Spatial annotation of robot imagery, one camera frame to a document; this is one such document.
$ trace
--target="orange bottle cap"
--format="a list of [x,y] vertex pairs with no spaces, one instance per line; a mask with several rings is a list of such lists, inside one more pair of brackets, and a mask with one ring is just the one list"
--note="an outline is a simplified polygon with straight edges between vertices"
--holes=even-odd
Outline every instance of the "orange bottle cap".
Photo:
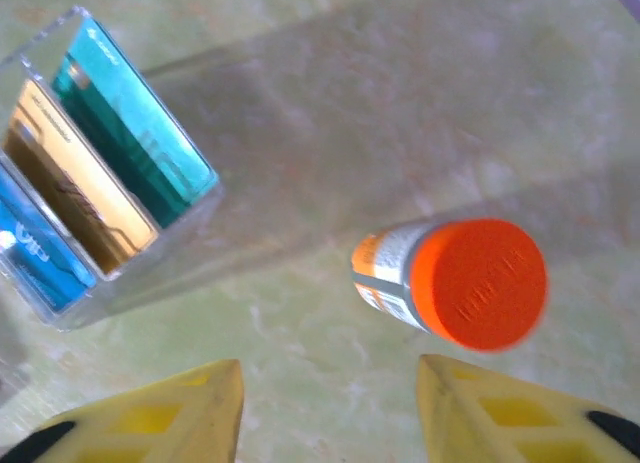
[[516,225],[495,219],[449,224],[416,252],[409,275],[431,330],[482,351],[506,349],[536,325],[547,296],[544,259]]

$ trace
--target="gold card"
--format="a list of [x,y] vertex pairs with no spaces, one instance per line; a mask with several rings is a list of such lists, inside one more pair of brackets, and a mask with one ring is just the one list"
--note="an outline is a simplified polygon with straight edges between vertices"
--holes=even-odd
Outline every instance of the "gold card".
[[158,237],[155,225],[35,80],[22,89],[3,146],[105,275]]

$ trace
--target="card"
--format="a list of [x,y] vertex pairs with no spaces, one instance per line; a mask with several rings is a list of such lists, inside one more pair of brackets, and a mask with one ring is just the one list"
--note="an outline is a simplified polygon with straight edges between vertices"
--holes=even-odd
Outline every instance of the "card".
[[0,259],[23,293],[63,312],[96,285],[96,276],[29,196],[26,181],[8,172],[11,165],[0,159]]
[[123,55],[86,18],[52,88],[125,187],[167,228],[218,183],[218,175]]
[[106,277],[158,237],[151,219],[39,82],[24,84],[3,146]]

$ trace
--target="marble surface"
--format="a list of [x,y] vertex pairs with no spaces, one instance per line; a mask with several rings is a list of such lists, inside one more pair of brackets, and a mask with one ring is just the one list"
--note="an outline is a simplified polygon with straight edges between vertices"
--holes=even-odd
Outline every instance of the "marble surface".
[[[243,364],[243,463],[425,461],[425,352],[640,420],[640,32],[616,0],[0,0],[2,53],[72,4],[227,195],[95,325],[57,333],[4,288],[0,446],[219,358]],[[477,215],[522,225],[550,268],[518,348],[466,352],[352,288],[368,231]]]

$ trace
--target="pill bottle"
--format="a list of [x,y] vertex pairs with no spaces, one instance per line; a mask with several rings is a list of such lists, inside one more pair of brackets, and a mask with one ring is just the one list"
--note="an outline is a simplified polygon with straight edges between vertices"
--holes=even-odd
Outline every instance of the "pill bottle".
[[547,273],[533,239],[498,219],[407,223],[354,250],[356,289],[372,307],[476,351],[500,351],[536,326]]

